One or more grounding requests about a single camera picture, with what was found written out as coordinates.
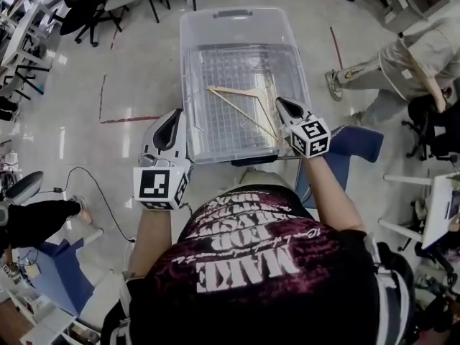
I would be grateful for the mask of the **wooden clothes hanger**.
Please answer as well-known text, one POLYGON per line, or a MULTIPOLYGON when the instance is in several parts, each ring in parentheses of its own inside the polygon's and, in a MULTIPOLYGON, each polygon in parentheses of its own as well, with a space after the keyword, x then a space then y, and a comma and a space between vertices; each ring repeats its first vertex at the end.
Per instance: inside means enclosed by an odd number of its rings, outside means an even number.
POLYGON ((266 139, 273 147, 282 144, 271 90, 207 85, 206 91, 233 113, 236 125, 243 132, 254 132, 256 137, 266 139))

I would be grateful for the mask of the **grey rounded chair back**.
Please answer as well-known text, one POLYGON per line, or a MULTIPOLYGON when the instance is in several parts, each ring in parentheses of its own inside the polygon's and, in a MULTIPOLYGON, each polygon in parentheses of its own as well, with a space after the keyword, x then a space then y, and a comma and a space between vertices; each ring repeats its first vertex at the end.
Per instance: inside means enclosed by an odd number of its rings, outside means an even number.
POLYGON ((5 192, 4 200, 14 205, 23 204, 40 191, 43 178, 44 173, 42 171, 28 174, 5 192))

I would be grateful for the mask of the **black mesh office chair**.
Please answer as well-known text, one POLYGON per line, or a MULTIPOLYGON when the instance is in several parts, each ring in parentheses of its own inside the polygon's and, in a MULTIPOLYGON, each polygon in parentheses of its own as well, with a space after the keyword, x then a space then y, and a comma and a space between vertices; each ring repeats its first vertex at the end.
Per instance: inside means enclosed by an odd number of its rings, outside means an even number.
POLYGON ((432 95, 412 100, 408 105, 410 121, 401 124, 411 129, 418 137, 414 147, 406 154, 414 157, 419 150, 420 161, 436 158, 455 163, 460 157, 460 101, 447 103, 439 113, 432 95))

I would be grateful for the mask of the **white desk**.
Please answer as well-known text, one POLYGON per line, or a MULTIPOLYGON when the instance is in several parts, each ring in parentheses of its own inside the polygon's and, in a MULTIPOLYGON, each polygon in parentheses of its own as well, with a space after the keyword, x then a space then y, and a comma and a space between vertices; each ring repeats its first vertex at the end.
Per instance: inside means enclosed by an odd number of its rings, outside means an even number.
POLYGON ((52 15, 52 12, 45 5, 37 3, 26 12, 14 30, 1 61, 1 66, 7 68, 9 74, 6 74, 6 79, 1 84, 0 96, 9 96, 13 92, 23 96, 19 88, 24 83, 38 94, 44 94, 44 91, 32 82, 35 76, 28 76, 28 72, 49 72, 50 65, 40 55, 34 55, 25 47, 28 37, 31 38, 32 43, 37 42, 37 48, 45 44, 48 34, 34 24, 36 16, 41 13, 48 16, 52 15))

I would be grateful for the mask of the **person's khaki trouser leg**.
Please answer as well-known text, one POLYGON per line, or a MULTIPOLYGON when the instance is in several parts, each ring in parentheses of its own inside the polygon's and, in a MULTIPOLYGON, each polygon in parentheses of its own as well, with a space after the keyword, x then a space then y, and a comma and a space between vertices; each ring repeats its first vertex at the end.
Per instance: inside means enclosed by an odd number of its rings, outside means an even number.
POLYGON ((290 189, 290 186, 276 172, 257 170, 248 167, 241 176, 239 185, 278 185, 290 189))

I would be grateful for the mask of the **person's right forearm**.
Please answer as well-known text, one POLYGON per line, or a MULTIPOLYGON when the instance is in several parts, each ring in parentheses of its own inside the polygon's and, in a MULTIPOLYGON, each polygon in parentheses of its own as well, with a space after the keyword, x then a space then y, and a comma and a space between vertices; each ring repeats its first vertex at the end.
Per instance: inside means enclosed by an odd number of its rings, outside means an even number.
POLYGON ((365 231, 353 202, 323 157, 304 159, 320 221, 337 231, 365 231))

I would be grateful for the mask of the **short red floor tape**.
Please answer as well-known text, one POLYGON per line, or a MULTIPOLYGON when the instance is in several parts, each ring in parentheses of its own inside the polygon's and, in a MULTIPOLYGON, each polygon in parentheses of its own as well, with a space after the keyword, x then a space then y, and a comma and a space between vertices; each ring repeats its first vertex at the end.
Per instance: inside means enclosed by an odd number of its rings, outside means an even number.
POLYGON ((344 69, 344 66, 343 66, 343 61, 342 61, 342 58, 341 58, 341 52, 340 52, 340 49, 339 49, 339 45, 338 45, 338 42, 337 42, 337 39, 336 39, 336 34, 335 34, 334 29, 333 29, 332 26, 329 27, 329 30, 330 30, 330 33, 331 33, 331 38, 333 40, 333 46, 334 46, 334 49, 335 49, 335 53, 336 53, 336 57, 337 57, 337 60, 338 60, 339 68, 342 70, 342 69, 344 69))

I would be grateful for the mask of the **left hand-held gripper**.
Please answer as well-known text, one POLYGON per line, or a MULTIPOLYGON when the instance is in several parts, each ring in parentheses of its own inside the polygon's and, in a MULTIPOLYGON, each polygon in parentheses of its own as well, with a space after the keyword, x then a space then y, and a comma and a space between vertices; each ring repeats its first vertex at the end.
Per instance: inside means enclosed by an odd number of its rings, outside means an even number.
POLYGON ((143 155, 133 169, 134 199, 147 210, 178 210, 190 181, 186 157, 187 117, 182 109, 161 116, 144 133, 143 155))

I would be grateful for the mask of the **white side table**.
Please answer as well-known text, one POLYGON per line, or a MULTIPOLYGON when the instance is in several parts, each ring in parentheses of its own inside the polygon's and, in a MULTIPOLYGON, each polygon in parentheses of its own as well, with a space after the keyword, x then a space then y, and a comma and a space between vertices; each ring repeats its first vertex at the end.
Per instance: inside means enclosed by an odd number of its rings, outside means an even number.
POLYGON ((387 182, 428 186, 431 188, 431 195, 427 203, 428 214, 422 234, 399 224, 384 221, 381 218, 379 219, 380 226, 406 238, 410 238, 415 242, 420 242, 422 244, 422 249, 429 248, 429 246, 447 234, 451 222, 455 220, 454 216, 451 218, 449 216, 454 205, 454 191, 460 190, 460 172, 453 172, 430 178, 384 174, 383 179, 387 182))

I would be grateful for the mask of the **person's left forearm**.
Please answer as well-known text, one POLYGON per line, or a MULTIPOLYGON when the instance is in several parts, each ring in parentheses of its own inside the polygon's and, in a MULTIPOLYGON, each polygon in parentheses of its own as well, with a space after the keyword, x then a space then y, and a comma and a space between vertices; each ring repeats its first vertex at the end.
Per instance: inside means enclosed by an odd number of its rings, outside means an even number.
POLYGON ((165 277, 172 269, 168 253, 190 218, 187 211, 143 210, 129 258, 129 279, 165 277))

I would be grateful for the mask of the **blue chair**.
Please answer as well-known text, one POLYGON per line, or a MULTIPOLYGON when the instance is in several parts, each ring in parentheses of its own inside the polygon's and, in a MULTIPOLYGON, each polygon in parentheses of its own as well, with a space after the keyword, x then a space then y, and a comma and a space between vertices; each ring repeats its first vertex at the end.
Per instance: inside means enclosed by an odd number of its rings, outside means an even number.
MULTIPOLYGON (((367 162, 375 163, 379 157, 383 139, 382 133, 362 126, 346 125, 332 131, 330 149, 324 155, 324 159, 344 190, 348 182, 351 157, 360 157, 367 162)), ((304 208, 317 209, 302 160, 298 166, 295 193, 304 208)))

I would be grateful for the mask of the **long red floor tape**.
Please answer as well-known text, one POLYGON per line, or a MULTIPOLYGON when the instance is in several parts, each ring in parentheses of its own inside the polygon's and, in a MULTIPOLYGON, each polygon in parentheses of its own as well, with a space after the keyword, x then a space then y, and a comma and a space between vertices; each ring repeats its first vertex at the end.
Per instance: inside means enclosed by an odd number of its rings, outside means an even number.
POLYGON ((99 93, 99 108, 98 108, 98 121, 100 124, 121 124, 121 123, 130 123, 136 121, 156 121, 159 119, 158 116, 125 116, 124 118, 120 119, 102 119, 102 110, 103 110, 103 102, 104 102, 104 86, 106 82, 107 74, 104 73, 100 93, 99 93))

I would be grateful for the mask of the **clear plastic storage bin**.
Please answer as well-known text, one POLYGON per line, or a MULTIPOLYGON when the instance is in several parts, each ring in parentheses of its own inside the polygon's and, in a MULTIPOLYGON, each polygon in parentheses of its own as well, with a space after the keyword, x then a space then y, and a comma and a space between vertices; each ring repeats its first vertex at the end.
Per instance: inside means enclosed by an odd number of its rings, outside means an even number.
MULTIPOLYGON (((247 166, 274 162, 278 147, 236 125, 207 85, 271 90, 276 98, 309 102, 300 53, 288 18, 276 7, 207 9, 180 20, 183 108, 192 162, 247 166)), ((281 140, 282 124, 276 105, 281 140)))

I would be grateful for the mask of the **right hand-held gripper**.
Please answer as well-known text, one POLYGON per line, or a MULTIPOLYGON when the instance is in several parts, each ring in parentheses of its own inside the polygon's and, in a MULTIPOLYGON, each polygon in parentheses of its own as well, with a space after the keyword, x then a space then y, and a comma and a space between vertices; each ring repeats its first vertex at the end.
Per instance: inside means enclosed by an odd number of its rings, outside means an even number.
POLYGON ((329 151, 331 132, 323 118, 311 116, 307 104, 294 98, 276 98, 275 105, 293 151, 304 157, 317 157, 329 151))

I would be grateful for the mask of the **white shelf rack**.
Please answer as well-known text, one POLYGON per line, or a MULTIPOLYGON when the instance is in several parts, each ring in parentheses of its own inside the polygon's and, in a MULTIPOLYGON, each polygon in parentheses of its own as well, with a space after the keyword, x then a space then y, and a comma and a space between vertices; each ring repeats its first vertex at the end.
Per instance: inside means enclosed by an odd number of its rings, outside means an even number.
POLYGON ((20 339, 22 345, 101 345, 99 332, 46 296, 30 290, 5 292, 14 308, 32 324, 32 329, 20 339))

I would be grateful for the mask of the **person's dark printed shirt torso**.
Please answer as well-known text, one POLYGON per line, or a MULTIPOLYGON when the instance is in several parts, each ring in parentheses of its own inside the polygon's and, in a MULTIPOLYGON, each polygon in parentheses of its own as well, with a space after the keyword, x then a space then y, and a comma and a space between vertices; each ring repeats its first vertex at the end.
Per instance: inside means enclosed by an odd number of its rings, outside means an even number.
POLYGON ((202 205, 126 284, 101 345, 377 345, 380 296, 366 234, 316 221, 281 185, 202 205))

